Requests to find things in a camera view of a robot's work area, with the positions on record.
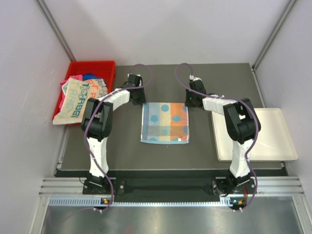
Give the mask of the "beige rabbit letter towel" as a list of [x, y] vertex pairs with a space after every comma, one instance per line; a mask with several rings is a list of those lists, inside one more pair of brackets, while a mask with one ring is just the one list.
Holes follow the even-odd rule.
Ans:
[[89, 84], [69, 78], [64, 85], [65, 97], [60, 111], [53, 118], [54, 125], [81, 123], [87, 100], [102, 98], [108, 94], [106, 84]]

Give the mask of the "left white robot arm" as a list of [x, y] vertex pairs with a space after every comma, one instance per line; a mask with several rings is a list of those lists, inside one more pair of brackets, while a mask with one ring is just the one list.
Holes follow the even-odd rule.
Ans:
[[121, 88], [100, 98], [89, 98], [81, 128], [84, 143], [90, 153], [90, 170], [86, 184], [92, 184], [99, 193], [111, 190], [112, 182], [107, 176], [107, 140], [112, 131], [113, 111], [131, 102], [141, 105], [146, 102], [141, 75], [128, 74], [128, 80]]

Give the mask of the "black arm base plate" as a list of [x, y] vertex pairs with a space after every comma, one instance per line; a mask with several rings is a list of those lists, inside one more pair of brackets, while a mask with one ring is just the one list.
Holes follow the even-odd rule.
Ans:
[[108, 177], [88, 174], [82, 193], [114, 194], [117, 202], [185, 202], [255, 191], [250, 176], [235, 179], [228, 170], [112, 170]]

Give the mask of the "blue polka dot towel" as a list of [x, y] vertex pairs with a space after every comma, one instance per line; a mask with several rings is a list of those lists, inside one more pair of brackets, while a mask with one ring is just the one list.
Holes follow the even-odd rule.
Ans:
[[140, 136], [142, 143], [187, 144], [189, 140], [189, 112], [184, 103], [143, 104]]

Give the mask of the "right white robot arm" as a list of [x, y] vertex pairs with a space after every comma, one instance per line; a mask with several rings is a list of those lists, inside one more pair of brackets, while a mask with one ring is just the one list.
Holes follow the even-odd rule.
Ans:
[[239, 193], [250, 181], [250, 148], [255, 145], [261, 130], [260, 121], [251, 101], [247, 98], [226, 99], [215, 94], [207, 94], [202, 80], [190, 76], [185, 105], [224, 116], [227, 133], [233, 141], [233, 154], [225, 185], [219, 185], [218, 188]]

